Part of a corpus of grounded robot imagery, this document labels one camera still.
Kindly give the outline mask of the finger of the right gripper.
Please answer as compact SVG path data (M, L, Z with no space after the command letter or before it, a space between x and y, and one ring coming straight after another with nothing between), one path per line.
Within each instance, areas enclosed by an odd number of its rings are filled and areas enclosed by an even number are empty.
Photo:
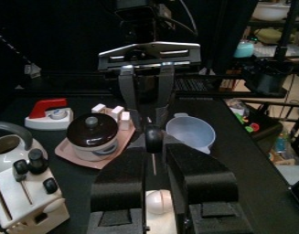
M163 124L167 116L168 100L174 89L175 66L173 62L164 62L159 72L158 102L155 108L155 123Z
M119 86L122 91L122 97L126 102L127 109L131 114L132 122L136 129L142 128L140 116L138 112L138 102L135 98L135 67L132 65L124 65L120 68Z

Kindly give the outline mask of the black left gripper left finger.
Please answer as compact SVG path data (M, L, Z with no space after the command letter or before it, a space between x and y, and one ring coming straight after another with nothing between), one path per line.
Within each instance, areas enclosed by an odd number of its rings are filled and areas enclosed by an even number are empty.
M146 163L144 150L130 148L100 170L87 234L146 234Z

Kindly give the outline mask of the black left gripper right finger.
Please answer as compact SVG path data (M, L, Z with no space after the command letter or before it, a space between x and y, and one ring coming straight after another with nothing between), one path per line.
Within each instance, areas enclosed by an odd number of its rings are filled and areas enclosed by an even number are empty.
M235 175L186 144L164 147L178 234L253 234Z

